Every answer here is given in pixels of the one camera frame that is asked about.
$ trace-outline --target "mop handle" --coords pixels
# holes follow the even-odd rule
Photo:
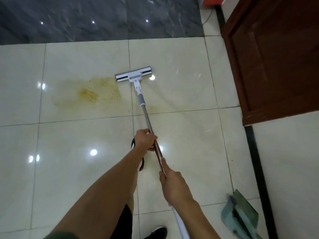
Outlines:
[[[150,130],[151,133],[154,133],[153,129],[152,129],[151,122],[150,122],[150,119],[149,119],[147,111],[146,111],[145,102],[143,102],[143,103],[141,102],[141,107],[142,107],[144,115],[145,115],[145,119],[146,119],[146,123],[147,123],[148,129]],[[159,167],[160,167],[161,171],[166,176],[166,173],[165,173],[165,171],[163,169],[162,162],[161,162],[161,158],[163,157],[162,151],[160,150],[160,147],[159,147],[159,145],[158,145],[156,140],[154,141],[153,148],[154,148],[154,151],[155,151],[155,154],[156,154],[156,157],[157,157],[157,162],[159,164]],[[173,206],[172,206],[172,210],[173,210],[173,213],[174,213],[177,225],[178,225],[178,229],[179,229],[179,231],[181,233],[182,239],[189,239],[189,235],[188,235],[188,232],[187,232],[187,229],[186,229],[186,226],[185,226],[183,220],[181,219],[181,217],[179,216],[179,214],[177,213],[177,211],[175,210],[175,208]]]

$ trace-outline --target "wall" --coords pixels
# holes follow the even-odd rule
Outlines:
[[[221,8],[224,13],[225,21],[229,19],[238,2],[239,0],[224,0],[223,4],[221,5]]]
[[[319,112],[253,129],[279,238],[318,238]]]

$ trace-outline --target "person's left hand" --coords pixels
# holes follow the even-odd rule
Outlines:
[[[155,136],[155,134],[153,133],[148,133],[148,132],[149,132],[148,128],[141,129],[136,132],[136,135],[134,137],[135,146],[143,148],[145,149],[145,151],[146,150],[154,151],[152,146],[154,144],[154,141],[157,139],[157,136]]]

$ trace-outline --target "wooden door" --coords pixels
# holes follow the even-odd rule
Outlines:
[[[222,36],[244,125],[319,110],[319,0],[240,0]]]

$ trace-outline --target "foot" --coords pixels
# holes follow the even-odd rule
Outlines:
[[[135,147],[135,138],[133,138],[132,142],[131,142],[131,149]],[[142,161],[139,165],[139,169],[138,171],[142,171],[144,168],[144,158],[142,158]]]
[[[155,229],[148,237],[144,239],[165,239],[167,236],[166,227],[159,227]]]

